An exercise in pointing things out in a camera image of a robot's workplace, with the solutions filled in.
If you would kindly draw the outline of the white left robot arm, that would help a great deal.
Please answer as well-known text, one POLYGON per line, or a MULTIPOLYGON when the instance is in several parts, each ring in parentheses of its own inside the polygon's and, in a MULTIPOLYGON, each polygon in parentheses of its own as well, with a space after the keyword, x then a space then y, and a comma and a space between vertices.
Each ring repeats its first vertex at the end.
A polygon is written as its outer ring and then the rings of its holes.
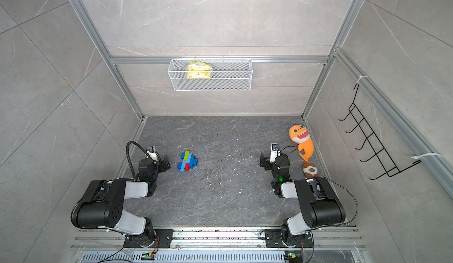
POLYGON ((154 195, 160 173, 171 168, 167 156, 135 141, 126 144, 131 179, 93 180, 71 212, 71 222, 79 229, 105 229, 125 236, 125 248, 159 248, 160 238, 149 218, 134 215, 123 207, 126 199, 154 195))

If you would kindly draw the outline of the light blue lego brick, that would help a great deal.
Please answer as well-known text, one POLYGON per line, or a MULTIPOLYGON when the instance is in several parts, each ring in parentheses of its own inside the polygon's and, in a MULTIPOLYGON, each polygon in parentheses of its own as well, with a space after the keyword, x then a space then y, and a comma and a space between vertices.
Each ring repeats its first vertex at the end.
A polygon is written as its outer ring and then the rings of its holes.
POLYGON ((188 162, 189 168, 193 169, 194 167, 197 167, 198 165, 198 159, 196 159, 194 156, 190 158, 190 161, 188 162))

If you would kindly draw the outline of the aluminium frame rail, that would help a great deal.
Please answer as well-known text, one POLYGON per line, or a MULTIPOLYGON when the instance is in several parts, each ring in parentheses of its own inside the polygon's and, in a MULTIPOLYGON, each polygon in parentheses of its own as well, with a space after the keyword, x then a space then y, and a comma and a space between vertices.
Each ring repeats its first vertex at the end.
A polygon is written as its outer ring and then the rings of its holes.
POLYGON ((122 177, 127 169, 125 146, 138 140, 145 118, 132 92, 111 61, 99 31, 82 0, 68 0, 101 61, 75 87, 74 93, 104 126, 104 132, 81 166, 69 191, 102 177, 122 177))

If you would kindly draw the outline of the yellow packet in basket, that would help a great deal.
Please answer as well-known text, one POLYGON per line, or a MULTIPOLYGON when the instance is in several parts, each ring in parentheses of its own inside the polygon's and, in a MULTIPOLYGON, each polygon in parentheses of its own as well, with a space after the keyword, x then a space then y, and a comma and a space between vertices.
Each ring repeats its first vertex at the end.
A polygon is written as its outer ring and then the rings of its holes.
POLYGON ((189 79, 210 79, 213 67, 206 62, 190 62, 186 71, 189 79))

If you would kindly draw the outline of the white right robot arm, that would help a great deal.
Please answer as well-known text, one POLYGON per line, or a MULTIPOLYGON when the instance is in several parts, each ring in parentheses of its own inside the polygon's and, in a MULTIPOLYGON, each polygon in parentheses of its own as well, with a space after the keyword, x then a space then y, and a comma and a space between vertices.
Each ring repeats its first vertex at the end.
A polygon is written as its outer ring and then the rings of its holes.
POLYGON ((290 179, 290 160, 287 155, 271 152, 271 156, 260 156, 260 167, 270 171, 273 192, 283 199, 296 199, 300 212, 283 220, 278 229, 264 229, 259 239, 267 248, 313 247, 312 231, 329 226, 350 224, 357 217, 355 211, 350 221, 346 220, 346 210, 331 184, 333 180, 319 174, 315 165, 304 161, 304 179, 290 179))

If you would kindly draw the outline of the small brown white plush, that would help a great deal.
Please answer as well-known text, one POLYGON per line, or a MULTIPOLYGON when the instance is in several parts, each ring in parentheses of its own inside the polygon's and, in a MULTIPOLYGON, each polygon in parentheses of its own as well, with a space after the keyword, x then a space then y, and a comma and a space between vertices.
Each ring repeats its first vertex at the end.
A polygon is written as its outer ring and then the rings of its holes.
POLYGON ((308 162, 303 163, 303 172, 307 179, 320 176, 320 173, 319 173, 317 167, 308 162))

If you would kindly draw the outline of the orange shark plush toy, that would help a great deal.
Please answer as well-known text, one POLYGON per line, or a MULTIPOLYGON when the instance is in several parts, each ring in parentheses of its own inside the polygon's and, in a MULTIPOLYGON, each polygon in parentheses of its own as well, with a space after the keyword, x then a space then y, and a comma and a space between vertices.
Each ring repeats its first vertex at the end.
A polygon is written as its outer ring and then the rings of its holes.
POLYGON ((315 147, 307 127, 303 125, 289 124, 289 138, 297 143, 299 156, 306 162, 309 161, 315 147))

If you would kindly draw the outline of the metal base rail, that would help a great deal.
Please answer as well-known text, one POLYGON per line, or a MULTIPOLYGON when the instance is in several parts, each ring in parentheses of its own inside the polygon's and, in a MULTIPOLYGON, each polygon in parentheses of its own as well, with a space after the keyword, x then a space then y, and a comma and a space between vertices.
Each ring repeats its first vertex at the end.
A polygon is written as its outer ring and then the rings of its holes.
POLYGON ((357 228, 330 227, 283 242, 276 226, 158 227, 147 248, 113 232, 77 230, 65 263, 369 263, 357 228))

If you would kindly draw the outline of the green lego brick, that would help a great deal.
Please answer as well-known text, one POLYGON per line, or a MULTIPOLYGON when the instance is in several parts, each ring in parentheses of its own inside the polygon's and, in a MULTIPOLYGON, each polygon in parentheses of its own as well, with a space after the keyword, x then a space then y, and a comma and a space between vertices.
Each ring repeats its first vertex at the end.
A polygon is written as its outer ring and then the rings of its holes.
POLYGON ((187 160, 183 160, 183 163, 186 165, 190 161, 190 158, 192 157, 192 154, 190 153, 187 160))

